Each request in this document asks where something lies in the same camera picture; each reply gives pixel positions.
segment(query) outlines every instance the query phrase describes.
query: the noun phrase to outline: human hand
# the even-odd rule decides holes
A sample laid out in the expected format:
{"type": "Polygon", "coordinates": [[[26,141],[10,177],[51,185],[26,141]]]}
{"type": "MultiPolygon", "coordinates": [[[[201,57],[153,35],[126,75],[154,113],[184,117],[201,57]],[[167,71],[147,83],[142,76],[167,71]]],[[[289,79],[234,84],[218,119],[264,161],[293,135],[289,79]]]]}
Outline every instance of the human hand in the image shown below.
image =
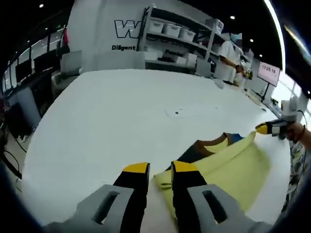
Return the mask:
{"type": "Polygon", "coordinates": [[[235,69],[237,70],[237,73],[242,73],[242,72],[244,72],[242,66],[236,66],[235,69]]]}
{"type": "Polygon", "coordinates": [[[287,139],[294,142],[298,141],[301,138],[301,134],[304,132],[304,126],[300,123],[294,123],[287,126],[286,136],[287,139]]]}

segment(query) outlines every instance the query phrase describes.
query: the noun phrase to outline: white table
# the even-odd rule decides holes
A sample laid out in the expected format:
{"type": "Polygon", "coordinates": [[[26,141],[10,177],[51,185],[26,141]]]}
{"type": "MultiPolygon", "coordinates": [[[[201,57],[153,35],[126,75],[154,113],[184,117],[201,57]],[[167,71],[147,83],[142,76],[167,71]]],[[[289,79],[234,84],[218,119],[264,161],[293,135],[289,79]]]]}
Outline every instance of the white table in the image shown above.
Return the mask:
{"type": "MultiPolygon", "coordinates": [[[[197,139],[212,140],[222,132],[246,136],[275,118],[238,90],[227,85],[221,90],[197,76],[156,70],[84,73],[49,108],[32,137],[23,171],[24,202],[41,224],[64,221],[77,203],[112,184],[128,164],[150,162],[152,178],[197,139]],[[199,106],[198,115],[166,114],[184,106],[199,106]]],[[[255,141],[272,167],[247,215],[274,223],[289,183],[289,143],[267,135],[255,141]]],[[[153,182],[149,189],[141,232],[175,232],[153,182]]]]}

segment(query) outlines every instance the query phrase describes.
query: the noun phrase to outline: computer monitor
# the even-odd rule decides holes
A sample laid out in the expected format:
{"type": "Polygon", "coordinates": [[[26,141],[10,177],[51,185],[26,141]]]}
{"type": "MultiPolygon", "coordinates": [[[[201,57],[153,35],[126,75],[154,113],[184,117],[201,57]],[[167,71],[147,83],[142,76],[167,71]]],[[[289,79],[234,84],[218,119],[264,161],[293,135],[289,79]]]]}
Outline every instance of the computer monitor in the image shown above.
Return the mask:
{"type": "Polygon", "coordinates": [[[257,76],[267,83],[276,86],[280,76],[280,68],[260,62],[257,76]]]}
{"type": "Polygon", "coordinates": [[[48,68],[54,68],[55,70],[60,69],[60,59],[56,55],[56,50],[51,50],[43,55],[36,57],[35,72],[40,73],[48,68]]]}
{"type": "Polygon", "coordinates": [[[23,78],[27,77],[32,73],[31,59],[17,65],[15,67],[16,82],[19,83],[23,78]]]}

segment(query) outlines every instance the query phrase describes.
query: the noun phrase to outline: white lab coat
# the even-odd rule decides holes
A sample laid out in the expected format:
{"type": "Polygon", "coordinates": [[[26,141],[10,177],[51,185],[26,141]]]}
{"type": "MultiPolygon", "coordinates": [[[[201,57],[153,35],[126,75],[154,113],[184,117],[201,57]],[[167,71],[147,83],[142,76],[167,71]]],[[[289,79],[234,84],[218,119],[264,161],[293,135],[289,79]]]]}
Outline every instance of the white lab coat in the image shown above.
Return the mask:
{"type": "MultiPolygon", "coordinates": [[[[220,56],[225,57],[234,64],[238,64],[240,60],[240,53],[241,52],[239,49],[236,50],[234,49],[231,41],[225,41],[219,50],[220,56]]],[[[214,73],[214,78],[233,83],[235,74],[236,74],[235,68],[227,66],[220,59],[218,60],[216,70],[214,73]]]]}

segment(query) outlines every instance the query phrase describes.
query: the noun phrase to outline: digital clock display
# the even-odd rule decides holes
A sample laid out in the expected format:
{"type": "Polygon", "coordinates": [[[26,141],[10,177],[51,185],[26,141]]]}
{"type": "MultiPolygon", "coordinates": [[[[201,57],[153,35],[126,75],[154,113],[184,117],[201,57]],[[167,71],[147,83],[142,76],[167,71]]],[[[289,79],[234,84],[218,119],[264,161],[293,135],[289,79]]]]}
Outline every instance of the digital clock display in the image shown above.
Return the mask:
{"type": "Polygon", "coordinates": [[[258,77],[267,81],[273,86],[277,85],[280,69],[264,62],[259,63],[258,77]]]}

